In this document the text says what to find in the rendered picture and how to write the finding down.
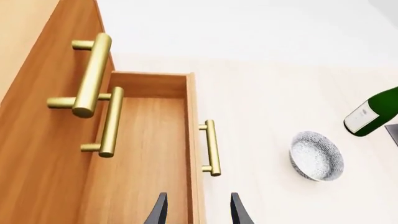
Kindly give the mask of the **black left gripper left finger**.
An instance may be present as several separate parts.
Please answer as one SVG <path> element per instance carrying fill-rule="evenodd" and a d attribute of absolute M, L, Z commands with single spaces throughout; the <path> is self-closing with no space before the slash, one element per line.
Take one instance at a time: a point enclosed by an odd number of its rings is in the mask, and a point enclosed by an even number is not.
<path fill-rule="evenodd" d="M 161 192 L 144 224 L 166 224 L 167 210 L 167 193 Z"/>

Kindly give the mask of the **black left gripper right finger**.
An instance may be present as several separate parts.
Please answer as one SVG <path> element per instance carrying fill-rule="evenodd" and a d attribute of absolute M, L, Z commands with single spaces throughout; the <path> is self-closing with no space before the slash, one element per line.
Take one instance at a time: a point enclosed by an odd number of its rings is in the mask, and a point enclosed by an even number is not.
<path fill-rule="evenodd" d="M 236 192 L 231 194 L 230 210 L 233 224 L 254 224 Z"/>

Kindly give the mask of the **open wooden drawer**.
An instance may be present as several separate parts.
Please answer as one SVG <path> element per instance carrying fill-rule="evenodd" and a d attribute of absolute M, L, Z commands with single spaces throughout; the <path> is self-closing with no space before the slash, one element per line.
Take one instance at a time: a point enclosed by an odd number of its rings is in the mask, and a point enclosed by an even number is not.
<path fill-rule="evenodd" d="M 112 158 L 93 154 L 76 224 L 144 224 L 166 193 L 166 224 L 206 224 L 195 75 L 113 72 L 124 89 Z"/>

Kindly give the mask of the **black-and-white patterned bowl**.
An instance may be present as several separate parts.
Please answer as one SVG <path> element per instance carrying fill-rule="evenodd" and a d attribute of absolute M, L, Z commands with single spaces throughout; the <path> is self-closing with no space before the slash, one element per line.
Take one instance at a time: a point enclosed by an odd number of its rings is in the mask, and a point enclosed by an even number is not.
<path fill-rule="evenodd" d="M 343 156 L 333 142 L 312 131 L 299 132 L 293 137 L 289 159 L 299 175 L 315 182 L 339 179 L 345 168 Z"/>

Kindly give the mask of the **wooden cabinet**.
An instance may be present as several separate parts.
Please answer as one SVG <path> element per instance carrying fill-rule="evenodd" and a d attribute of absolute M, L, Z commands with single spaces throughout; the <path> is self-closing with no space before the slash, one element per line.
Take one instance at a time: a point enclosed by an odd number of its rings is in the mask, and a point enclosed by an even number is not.
<path fill-rule="evenodd" d="M 0 224 L 83 224 L 85 187 L 106 102 L 81 119 L 47 107 L 76 96 L 90 53 L 73 40 L 104 31 L 96 0 L 60 0 L 0 106 Z"/>

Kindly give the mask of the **green wine bottle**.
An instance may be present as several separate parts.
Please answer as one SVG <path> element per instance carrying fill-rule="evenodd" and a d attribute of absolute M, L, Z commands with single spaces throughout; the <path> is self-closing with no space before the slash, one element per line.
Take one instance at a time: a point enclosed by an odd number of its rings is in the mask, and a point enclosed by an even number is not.
<path fill-rule="evenodd" d="M 367 136 L 398 115 L 398 87 L 382 91 L 363 102 L 344 120 L 353 136 Z"/>

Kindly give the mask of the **flat grey stove plate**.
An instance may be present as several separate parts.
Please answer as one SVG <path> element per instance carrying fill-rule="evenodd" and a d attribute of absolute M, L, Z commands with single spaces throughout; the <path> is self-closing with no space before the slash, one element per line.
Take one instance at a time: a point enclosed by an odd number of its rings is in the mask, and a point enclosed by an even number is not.
<path fill-rule="evenodd" d="M 398 147 L 398 124 L 388 124 L 384 127 Z"/>

